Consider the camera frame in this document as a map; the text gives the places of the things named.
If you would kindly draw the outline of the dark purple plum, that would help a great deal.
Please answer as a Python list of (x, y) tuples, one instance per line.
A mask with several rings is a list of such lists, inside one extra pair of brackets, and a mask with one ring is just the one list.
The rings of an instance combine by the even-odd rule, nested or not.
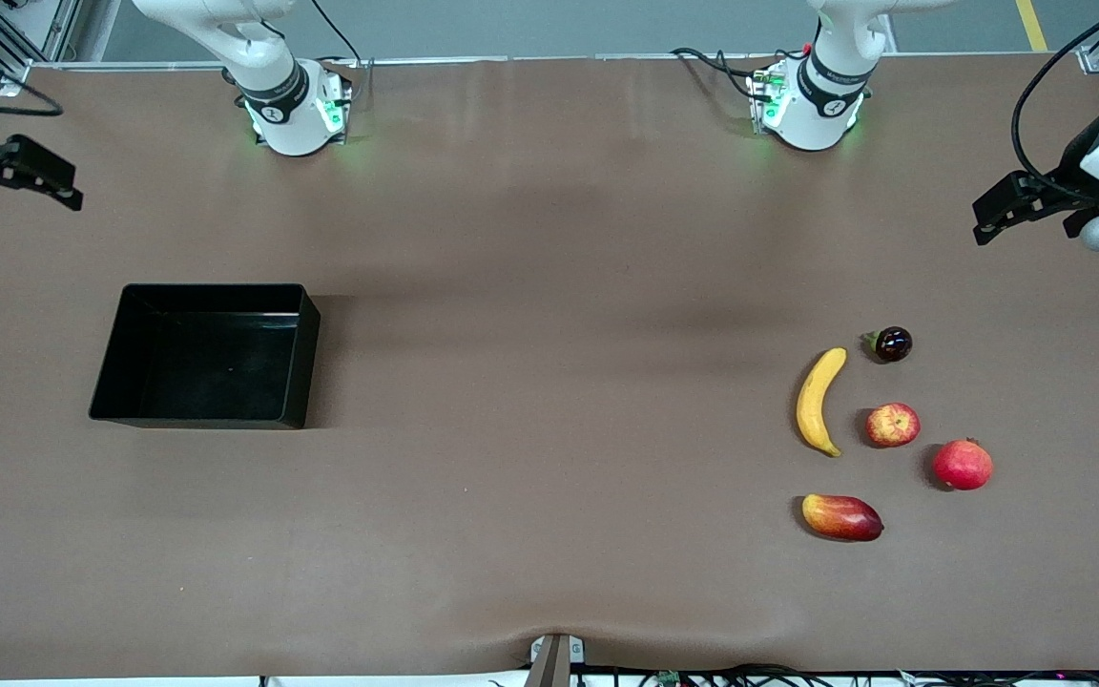
[(862, 336), (872, 361), (877, 364), (893, 364), (904, 361), (913, 348), (913, 336), (903, 326), (882, 326)]

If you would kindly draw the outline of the black rectangular plastic box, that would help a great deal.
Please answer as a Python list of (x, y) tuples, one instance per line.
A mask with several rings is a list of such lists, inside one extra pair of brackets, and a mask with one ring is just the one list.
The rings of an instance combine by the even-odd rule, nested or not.
[(297, 282), (123, 287), (89, 405), (125, 426), (306, 426), (321, 315)]

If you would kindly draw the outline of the red yellow apple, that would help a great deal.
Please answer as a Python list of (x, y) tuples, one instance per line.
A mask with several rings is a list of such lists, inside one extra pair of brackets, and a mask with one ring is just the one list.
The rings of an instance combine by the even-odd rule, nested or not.
[(889, 402), (872, 408), (864, 430), (878, 448), (904, 447), (921, 433), (921, 419), (915, 409), (903, 402)]

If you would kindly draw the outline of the brown table cover mat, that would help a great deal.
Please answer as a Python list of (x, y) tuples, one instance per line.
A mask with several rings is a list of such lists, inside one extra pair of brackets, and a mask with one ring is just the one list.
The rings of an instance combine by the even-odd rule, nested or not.
[[(379, 66), (287, 159), (218, 73), (31, 74), (77, 165), (0, 192), (0, 678), (1099, 669), (1099, 254), (972, 239), (1042, 57), (886, 58), (850, 138), (679, 60)], [(301, 429), (89, 417), (134, 282), (297, 282)], [(862, 336), (903, 326), (904, 361)], [(821, 353), (850, 358), (807, 447)], [(915, 409), (878, 448), (869, 410)], [(972, 437), (974, 490), (932, 459)], [(881, 538), (806, 527), (859, 497)]]

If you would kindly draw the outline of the silver table edge strip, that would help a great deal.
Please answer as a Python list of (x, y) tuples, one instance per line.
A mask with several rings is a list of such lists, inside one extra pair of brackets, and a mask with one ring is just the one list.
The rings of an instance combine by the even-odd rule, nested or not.
[[(1046, 57), (1045, 52), (889, 52), (885, 58), (922, 58), (922, 57), (1000, 57), (1025, 56)], [(674, 53), (592, 53), (591, 55), (550, 56), (547, 60), (675, 60)], [(364, 60), (366, 67), (376, 66), (442, 66), (464, 64), (503, 64), (503, 62), (531, 60), (530, 56), (509, 55), (467, 55), (455, 57), (413, 57), (413, 58), (370, 58)], [(219, 60), (62, 60), (62, 62), (27, 62), (26, 73), (38, 69), (49, 69), (69, 73), (195, 73), (217, 71), (223, 67)]]

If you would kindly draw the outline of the yellow banana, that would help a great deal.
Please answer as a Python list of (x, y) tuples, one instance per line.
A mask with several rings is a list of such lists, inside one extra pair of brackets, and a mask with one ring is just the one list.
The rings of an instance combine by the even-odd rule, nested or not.
[(833, 347), (821, 353), (799, 386), (795, 421), (799, 436), (807, 447), (832, 458), (841, 457), (841, 448), (830, 437), (824, 418), (824, 405), (829, 387), (836, 381), (840, 372), (850, 358), (843, 347)]

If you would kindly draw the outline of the red yellow mango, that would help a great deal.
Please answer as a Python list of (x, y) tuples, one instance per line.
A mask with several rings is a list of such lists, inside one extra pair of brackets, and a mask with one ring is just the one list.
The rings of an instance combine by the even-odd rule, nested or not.
[(859, 497), (808, 494), (799, 512), (813, 533), (840, 542), (874, 542), (884, 531), (880, 514)]

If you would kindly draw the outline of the red pomegranate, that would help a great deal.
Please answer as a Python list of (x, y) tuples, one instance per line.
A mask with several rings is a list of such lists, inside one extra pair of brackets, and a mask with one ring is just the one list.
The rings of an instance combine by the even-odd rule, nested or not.
[(954, 440), (935, 452), (930, 469), (943, 486), (974, 490), (984, 487), (993, 477), (993, 458), (977, 440)]

